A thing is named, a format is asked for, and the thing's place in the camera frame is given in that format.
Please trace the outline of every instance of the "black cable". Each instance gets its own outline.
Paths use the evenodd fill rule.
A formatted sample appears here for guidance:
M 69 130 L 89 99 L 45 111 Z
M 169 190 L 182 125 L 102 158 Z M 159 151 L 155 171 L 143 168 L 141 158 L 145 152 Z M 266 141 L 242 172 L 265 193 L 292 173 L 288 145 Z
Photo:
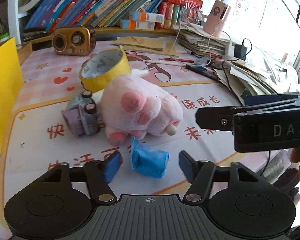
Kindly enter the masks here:
M 243 45 L 243 46 L 244 46 L 244 40 L 248 40 L 248 41 L 250 42 L 250 44 L 251 44 L 251 49 L 250 49 L 250 51 L 249 51 L 247 54 L 245 54 L 244 56 L 242 56 L 242 57 L 240 57 L 240 58 L 238 58 L 238 59 L 235 59 L 235 60 L 229 60 L 229 61 L 235 62 L 235 61 L 238 61 L 238 60 L 240 60 L 240 59 L 243 59 L 244 57 L 246 57 L 246 56 L 252 51 L 252 48 L 253 48 L 252 42 L 251 42 L 249 39 L 244 38 L 243 41 L 242 41 L 242 45 Z
M 269 157 L 267 158 L 267 162 L 265 164 L 265 167 L 264 169 L 262 170 L 262 172 L 260 173 L 260 176 L 262 176 L 267 168 L 267 166 L 269 165 L 269 162 L 270 162 L 270 158 L 271 158 L 271 151 L 269 151 Z
M 226 72 L 225 72 L 225 69 L 224 69 L 223 63 L 224 63 L 224 61 L 222 61 L 222 63 L 221 63 L 221 66 L 222 66 L 222 69 L 223 69 L 223 72 L 224 72 L 225 78 L 227 79 L 227 83 L 228 83 L 229 89 L 231 90 L 231 92 L 233 93 L 233 95 L 235 96 L 235 98 L 237 99 L 237 101 L 240 103 L 240 105 L 242 105 L 242 106 L 243 106 L 242 102 L 241 102 L 241 101 L 240 101 L 240 99 L 238 98 L 237 94 L 236 94 L 236 93 L 234 93 L 234 91 L 233 91 L 233 89 L 232 89 L 232 87 L 231 87 L 231 85 L 230 85 L 229 78 L 228 78 L 228 75 L 227 75 L 227 74 L 226 74 Z

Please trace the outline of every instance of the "gray ribbed plate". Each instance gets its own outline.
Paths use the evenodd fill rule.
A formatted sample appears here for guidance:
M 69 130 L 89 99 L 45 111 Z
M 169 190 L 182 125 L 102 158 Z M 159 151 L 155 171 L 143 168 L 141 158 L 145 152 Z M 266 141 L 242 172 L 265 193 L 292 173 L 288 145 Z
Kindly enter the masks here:
M 60 240 L 238 240 L 218 229 L 203 209 L 181 203 L 176 195 L 128 196 L 97 208 L 80 230 Z M 288 240 L 285 235 L 277 240 Z

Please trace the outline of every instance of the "pink pig plush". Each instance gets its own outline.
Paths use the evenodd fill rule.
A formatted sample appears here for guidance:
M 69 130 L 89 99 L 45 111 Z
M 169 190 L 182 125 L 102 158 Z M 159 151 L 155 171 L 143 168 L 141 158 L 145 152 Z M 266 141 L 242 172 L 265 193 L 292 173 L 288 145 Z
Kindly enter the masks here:
M 116 77 L 105 88 L 100 102 L 110 143 L 118 146 L 128 134 L 138 140 L 147 132 L 174 135 L 183 117 L 176 98 L 136 75 Z

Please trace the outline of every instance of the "toy car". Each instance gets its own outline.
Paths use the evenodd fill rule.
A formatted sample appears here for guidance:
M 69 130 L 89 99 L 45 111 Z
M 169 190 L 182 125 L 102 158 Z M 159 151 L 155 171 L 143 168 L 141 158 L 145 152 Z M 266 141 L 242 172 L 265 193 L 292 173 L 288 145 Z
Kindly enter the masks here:
M 76 136 L 92 135 L 100 131 L 97 105 L 91 97 L 92 92 L 86 90 L 73 97 L 66 109 L 61 111 L 67 127 Z

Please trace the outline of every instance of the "yellow tape roll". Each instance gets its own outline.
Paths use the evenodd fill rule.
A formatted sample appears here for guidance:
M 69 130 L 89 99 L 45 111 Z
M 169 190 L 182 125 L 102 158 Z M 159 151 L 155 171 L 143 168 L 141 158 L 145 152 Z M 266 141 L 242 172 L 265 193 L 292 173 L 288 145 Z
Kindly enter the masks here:
M 123 49 L 107 49 L 85 61 L 79 78 L 86 90 L 93 93 L 106 88 L 119 75 L 131 73 L 128 58 Z

